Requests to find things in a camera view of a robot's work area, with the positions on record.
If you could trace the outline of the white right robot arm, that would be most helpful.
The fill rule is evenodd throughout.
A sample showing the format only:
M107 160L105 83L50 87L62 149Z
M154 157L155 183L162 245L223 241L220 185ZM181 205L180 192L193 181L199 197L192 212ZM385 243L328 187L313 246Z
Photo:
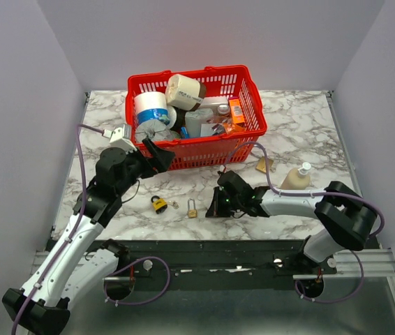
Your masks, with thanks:
M299 271L309 274L326 258L342 250L361 251L378 211L339 181L322 190L291 191L253 188L233 171L221 172L207 218L299 216L318 219L323 229L305 238L295 256Z

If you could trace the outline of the yellow padlock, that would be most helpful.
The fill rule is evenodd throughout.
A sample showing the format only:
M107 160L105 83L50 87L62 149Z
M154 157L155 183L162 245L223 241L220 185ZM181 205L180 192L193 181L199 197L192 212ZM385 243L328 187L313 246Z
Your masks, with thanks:
M167 209L167 206L168 206L167 202L163 198L161 198L157 195L153 195L151 197L151 204L152 204L156 214L163 213Z

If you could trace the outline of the small brass padlock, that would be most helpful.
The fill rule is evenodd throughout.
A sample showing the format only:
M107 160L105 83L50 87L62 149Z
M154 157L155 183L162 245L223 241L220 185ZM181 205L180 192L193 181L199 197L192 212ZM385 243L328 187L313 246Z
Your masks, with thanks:
M196 209L196 205L195 205L195 200L193 198L189 198L188 202L188 211L187 211L187 216L189 218L197 218L198 217L198 211Z

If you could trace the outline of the small silver keys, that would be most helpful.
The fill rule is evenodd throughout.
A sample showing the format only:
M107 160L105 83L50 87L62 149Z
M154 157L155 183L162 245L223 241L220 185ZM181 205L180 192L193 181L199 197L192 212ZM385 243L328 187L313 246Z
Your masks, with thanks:
M178 209L179 208L179 203L176 202L176 201L167 201L167 204L169 206L171 206L172 208L174 208L174 209Z

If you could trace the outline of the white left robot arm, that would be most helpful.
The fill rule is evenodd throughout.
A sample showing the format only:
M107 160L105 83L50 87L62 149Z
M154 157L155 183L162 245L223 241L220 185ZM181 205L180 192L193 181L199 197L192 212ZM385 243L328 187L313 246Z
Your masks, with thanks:
M169 169L175 154L143 140L149 157L110 147L100 154L96 174L73 209L62 236L41 266L21 288L10 288L2 298L11 332L23 327L34 334L60 334L79 301L108 274L120 276L131 266L128 250L107 241L92 259L79 266L90 245L119 211L124 193L139 179Z

